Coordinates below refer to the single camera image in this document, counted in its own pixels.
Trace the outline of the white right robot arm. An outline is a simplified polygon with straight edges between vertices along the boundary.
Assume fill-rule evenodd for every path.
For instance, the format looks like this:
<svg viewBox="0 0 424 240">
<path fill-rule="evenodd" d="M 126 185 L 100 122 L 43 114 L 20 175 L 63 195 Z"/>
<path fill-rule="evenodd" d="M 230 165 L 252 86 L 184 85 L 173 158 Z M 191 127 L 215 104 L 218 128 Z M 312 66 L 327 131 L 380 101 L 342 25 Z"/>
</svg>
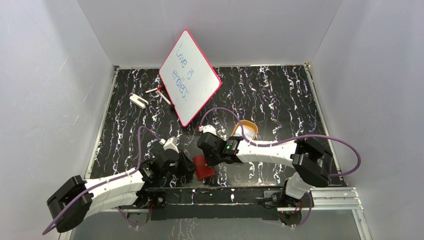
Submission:
<svg viewBox="0 0 424 240">
<path fill-rule="evenodd" d="M 206 164 L 271 163 L 291 167 L 295 173 L 283 184 L 279 194 L 265 197 L 275 207 L 295 207 L 313 187 L 329 185 L 333 154 L 312 137 L 302 137 L 285 143 L 271 141 L 249 142 L 241 136 L 227 140 L 217 135 L 202 133 L 197 147 L 203 152 Z"/>
</svg>

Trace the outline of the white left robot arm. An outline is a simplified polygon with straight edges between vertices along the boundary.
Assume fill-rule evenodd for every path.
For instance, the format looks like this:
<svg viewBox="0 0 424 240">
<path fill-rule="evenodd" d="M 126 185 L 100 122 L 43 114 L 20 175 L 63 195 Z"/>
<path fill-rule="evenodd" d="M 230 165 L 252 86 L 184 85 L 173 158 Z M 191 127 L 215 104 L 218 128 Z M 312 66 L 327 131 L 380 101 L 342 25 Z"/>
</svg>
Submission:
<svg viewBox="0 0 424 240">
<path fill-rule="evenodd" d="M 109 209 L 144 208 L 155 200 L 148 188 L 168 175 L 191 175 L 195 169 L 196 164 L 182 150 L 168 148 L 159 157 L 139 160 L 136 167 L 116 175 L 96 179 L 72 176 L 47 199 L 52 223 L 43 233 L 68 232 L 88 217 Z"/>
</svg>

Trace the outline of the red leather card holder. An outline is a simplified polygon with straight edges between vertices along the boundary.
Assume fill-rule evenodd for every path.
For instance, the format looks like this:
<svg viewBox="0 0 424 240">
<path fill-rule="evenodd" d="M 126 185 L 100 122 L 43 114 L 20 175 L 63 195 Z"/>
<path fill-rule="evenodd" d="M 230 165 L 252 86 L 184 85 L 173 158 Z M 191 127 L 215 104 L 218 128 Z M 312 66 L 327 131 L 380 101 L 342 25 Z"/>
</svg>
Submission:
<svg viewBox="0 0 424 240">
<path fill-rule="evenodd" d="M 215 176 L 215 169 L 207 164 L 203 154 L 194 156 L 192 160 L 195 164 L 195 173 L 199 181 Z"/>
</svg>

